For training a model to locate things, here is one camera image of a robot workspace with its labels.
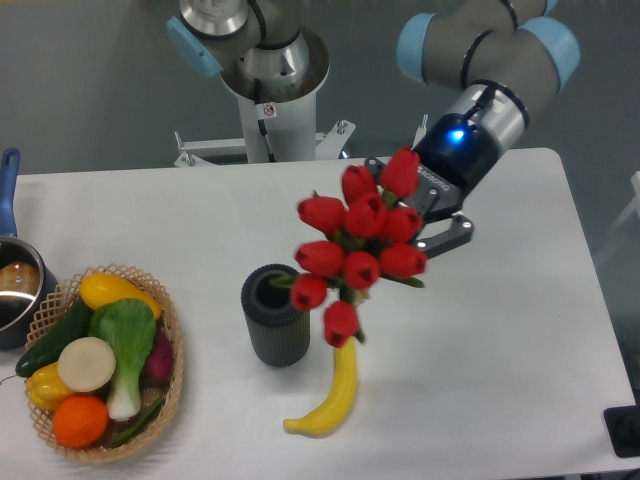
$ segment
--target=gray vase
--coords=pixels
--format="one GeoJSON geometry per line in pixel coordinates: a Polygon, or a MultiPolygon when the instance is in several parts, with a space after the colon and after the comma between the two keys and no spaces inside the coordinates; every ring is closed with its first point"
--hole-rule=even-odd
{"type": "Polygon", "coordinates": [[[297,275],[287,265],[270,264],[253,271],[242,286],[241,301],[253,350],[273,367],[288,367],[309,348],[309,312],[289,301],[289,289],[269,282],[280,275],[297,275]]]}

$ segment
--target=wicker basket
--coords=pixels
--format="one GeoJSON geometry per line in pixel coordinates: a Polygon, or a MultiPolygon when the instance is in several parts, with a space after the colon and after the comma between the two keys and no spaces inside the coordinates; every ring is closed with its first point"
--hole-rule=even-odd
{"type": "Polygon", "coordinates": [[[159,322],[161,322],[160,325],[162,325],[164,332],[173,345],[174,366],[173,372],[166,382],[157,383],[150,380],[141,380],[142,410],[151,405],[158,396],[165,397],[164,405],[157,417],[142,432],[129,442],[116,448],[105,448],[103,445],[107,445],[115,435],[128,427],[130,422],[114,422],[110,420],[107,431],[95,445],[84,449],[70,449],[63,447],[56,441],[52,431],[53,412],[40,410],[32,403],[29,403],[31,419],[38,436],[52,447],[56,453],[81,463],[105,463],[119,460],[138,452],[155,440],[169,424],[178,408],[184,370],[182,336],[175,307],[169,294],[165,287],[150,274],[125,265],[110,264],[106,267],[89,268],[83,274],[77,274],[72,279],[65,280],[62,284],[59,284],[55,292],[50,293],[42,302],[40,310],[34,315],[27,336],[27,349],[31,348],[40,337],[46,334],[62,318],[69,306],[79,297],[78,289],[82,279],[94,272],[119,275],[150,294],[162,306],[163,314],[159,322]]]}

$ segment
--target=blue light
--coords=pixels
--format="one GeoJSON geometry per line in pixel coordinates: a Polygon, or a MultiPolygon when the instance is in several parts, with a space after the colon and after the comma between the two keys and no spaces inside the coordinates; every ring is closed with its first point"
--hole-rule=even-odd
{"type": "Polygon", "coordinates": [[[453,143],[453,144],[458,144],[462,141],[462,139],[464,138],[464,130],[451,130],[448,134],[447,134],[447,139],[453,143]]]}

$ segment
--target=red tulip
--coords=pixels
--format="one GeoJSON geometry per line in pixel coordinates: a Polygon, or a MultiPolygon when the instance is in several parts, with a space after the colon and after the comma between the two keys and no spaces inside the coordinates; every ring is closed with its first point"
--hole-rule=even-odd
{"type": "Polygon", "coordinates": [[[383,240],[405,243],[412,238],[424,224],[418,212],[411,207],[397,207],[387,212],[378,236],[383,240]]]}
{"type": "Polygon", "coordinates": [[[392,277],[409,278],[427,269],[427,256],[413,245],[396,243],[382,252],[380,266],[392,277]]]}
{"type": "Polygon", "coordinates": [[[291,304],[303,312],[316,308],[327,296],[327,282],[324,278],[304,273],[291,286],[291,304]]]}
{"type": "Polygon", "coordinates": [[[382,198],[376,193],[367,193],[354,202],[344,219],[344,227],[358,238],[374,236],[382,228],[387,213],[382,198]]]}
{"type": "Polygon", "coordinates": [[[347,286],[355,290],[364,290],[380,278],[378,259],[368,252],[351,252],[344,260],[342,277],[347,286]]]}
{"type": "Polygon", "coordinates": [[[347,205],[351,205],[367,193],[378,193],[378,186],[367,167],[350,165],[342,174],[342,193],[347,205]]]}
{"type": "Polygon", "coordinates": [[[346,213],[342,201],[333,197],[318,195],[298,204],[300,219],[326,235],[342,228],[346,213]]]}
{"type": "Polygon", "coordinates": [[[298,247],[296,261],[306,271],[321,277],[334,277],[344,264],[344,251],[329,240],[305,243],[298,247]]]}
{"type": "Polygon", "coordinates": [[[413,195],[418,188],[420,156],[409,147],[399,149],[380,174],[380,185],[398,198],[413,195]]]}
{"type": "Polygon", "coordinates": [[[341,300],[324,311],[324,338],[329,345],[342,348],[358,332],[358,313],[353,305],[341,300]]]}

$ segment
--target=yellow banana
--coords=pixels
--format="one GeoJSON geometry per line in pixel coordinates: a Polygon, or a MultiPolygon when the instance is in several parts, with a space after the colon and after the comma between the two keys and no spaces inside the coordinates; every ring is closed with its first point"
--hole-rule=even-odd
{"type": "Polygon", "coordinates": [[[355,339],[351,337],[342,348],[333,350],[333,384],[322,404],[302,418],[290,418],[283,423],[289,433],[322,437],[335,430],[345,419],[358,386],[355,339]]]}

